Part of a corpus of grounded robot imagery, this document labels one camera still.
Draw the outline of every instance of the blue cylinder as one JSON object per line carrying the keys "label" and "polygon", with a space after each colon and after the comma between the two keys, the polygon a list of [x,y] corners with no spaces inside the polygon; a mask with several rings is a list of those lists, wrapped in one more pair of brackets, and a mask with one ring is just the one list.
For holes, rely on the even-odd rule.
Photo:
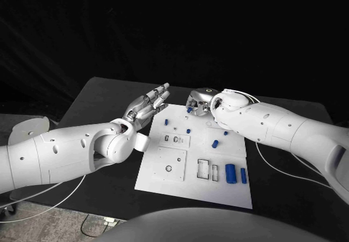
{"label": "blue cylinder", "polygon": [[246,179],[245,179],[245,168],[240,168],[240,180],[242,180],[242,183],[246,184]]}
{"label": "blue cylinder", "polygon": [[224,165],[224,176],[226,176],[226,183],[235,184],[236,181],[236,172],[235,172],[235,165],[226,164]]}
{"label": "blue cylinder", "polygon": [[217,146],[217,140],[213,141],[211,148],[216,148]]}

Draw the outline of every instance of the table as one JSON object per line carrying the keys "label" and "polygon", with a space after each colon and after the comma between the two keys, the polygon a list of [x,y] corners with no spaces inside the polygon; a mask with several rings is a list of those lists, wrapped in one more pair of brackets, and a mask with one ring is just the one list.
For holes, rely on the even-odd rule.
{"label": "table", "polygon": [[[121,117],[129,102],[158,85],[92,78],[63,116],[57,128],[106,123]],[[167,103],[184,105],[188,88],[170,87]],[[324,123],[330,117],[321,104],[258,97],[298,115]],[[148,135],[149,124],[139,132]],[[262,161],[255,144],[245,140],[246,165],[252,197],[252,213],[274,218],[333,241],[349,239],[349,205],[334,192],[308,181],[278,173]],[[282,171],[325,182],[291,156],[272,147],[259,145],[266,161]],[[128,220],[141,214],[170,208],[210,207],[250,212],[246,209],[134,190],[142,153],[85,177],[79,189],[60,208]],[[64,182],[31,202],[54,205],[70,193],[80,178]]]}

